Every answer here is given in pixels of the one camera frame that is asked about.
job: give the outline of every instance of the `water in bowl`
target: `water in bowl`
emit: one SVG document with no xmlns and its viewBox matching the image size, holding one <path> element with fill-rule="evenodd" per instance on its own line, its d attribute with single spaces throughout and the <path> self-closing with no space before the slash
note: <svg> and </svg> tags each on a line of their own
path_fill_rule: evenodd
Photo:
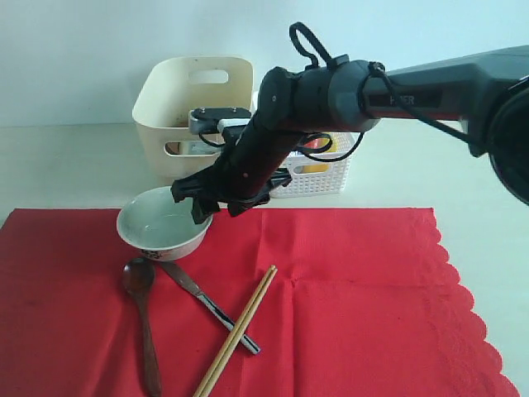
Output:
<svg viewBox="0 0 529 397">
<path fill-rule="evenodd" d="M 203 229 L 204 225 L 195 225 L 187 214 L 165 215 L 143 228 L 140 244 L 153 249 L 176 246 L 197 236 Z"/>
</svg>

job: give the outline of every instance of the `knife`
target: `knife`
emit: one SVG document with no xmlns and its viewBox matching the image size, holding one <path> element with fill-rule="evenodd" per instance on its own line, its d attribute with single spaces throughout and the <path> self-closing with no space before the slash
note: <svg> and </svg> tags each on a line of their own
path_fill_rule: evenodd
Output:
<svg viewBox="0 0 529 397">
<path fill-rule="evenodd" d="M 158 263 L 162 269 L 165 270 L 165 273 L 167 273 L 169 277 L 176 282 L 176 284 L 180 285 L 192 296 L 201 301 L 209 309 L 209 311 L 212 312 L 226 328 L 228 328 L 229 331 L 233 329 L 235 326 L 233 320 L 231 320 L 231 318 L 229 318 L 222 311 L 222 309 L 215 304 L 215 302 L 213 302 L 206 294 L 204 294 L 200 287 L 193 281 L 193 279 L 191 279 L 191 277 L 189 277 L 185 271 L 183 271 L 180 266 L 173 262 L 159 261 Z M 257 354 L 261 350 L 257 343 L 255 343 L 250 337 L 246 335 L 242 336 L 241 343 L 253 354 Z"/>
</svg>

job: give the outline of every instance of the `bowl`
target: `bowl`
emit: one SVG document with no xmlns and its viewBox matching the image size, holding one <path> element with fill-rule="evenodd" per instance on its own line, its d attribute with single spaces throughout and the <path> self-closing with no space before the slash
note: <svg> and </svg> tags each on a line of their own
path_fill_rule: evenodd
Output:
<svg viewBox="0 0 529 397">
<path fill-rule="evenodd" d="M 196 225 L 193 199 L 175 203 L 169 186 L 148 190 L 127 203 L 117 215 L 117 234 L 155 261 L 174 261 L 195 251 L 212 224 Z"/>
</svg>

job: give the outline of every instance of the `knife handle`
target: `knife handle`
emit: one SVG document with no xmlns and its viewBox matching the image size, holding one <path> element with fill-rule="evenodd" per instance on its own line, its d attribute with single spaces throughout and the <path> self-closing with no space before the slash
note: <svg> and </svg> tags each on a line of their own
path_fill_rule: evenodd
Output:
<svg viewBox="0 0 529 397">
<path fill-rule="evenodd" d="M 235 323 L 229 318 L 221 308 L 219 308 L 215 302 L 213 302 L 211 299 L 208 298 L 206 294 L 200 294 L 197 296 L 198 300 L 200 300 L 203 304 L 206 305 L 206 307 L 215 314 L 215 317 L 217 317 L 221 323 L 224 324 L 224 327 L 228 328 L 228 331 L 231 331 L 233 327 L 235 326 Z M 250 337 L 243 335 L 241 338 L 241 343 L 253 354 L 257 354 L 261 351 L 261 348 L 255 343 Z"/>
</svg>

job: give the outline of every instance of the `white table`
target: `white table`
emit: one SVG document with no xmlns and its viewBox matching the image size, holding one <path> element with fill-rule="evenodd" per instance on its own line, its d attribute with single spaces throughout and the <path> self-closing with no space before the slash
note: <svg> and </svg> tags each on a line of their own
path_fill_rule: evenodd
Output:
<svg viewBox="0 0 529 397">
<path fill-rule="evenodd" d="M 269 206 L 433 207 L 503 373 L 529 394 L 529 208 L 488 158 L 419 122 L 381 122 L 354 156 L 343 194 Z M 156 185 L 133 125 L 0 129 L 0 224 L 15 207 L 121 207 Z"/>
</svg>

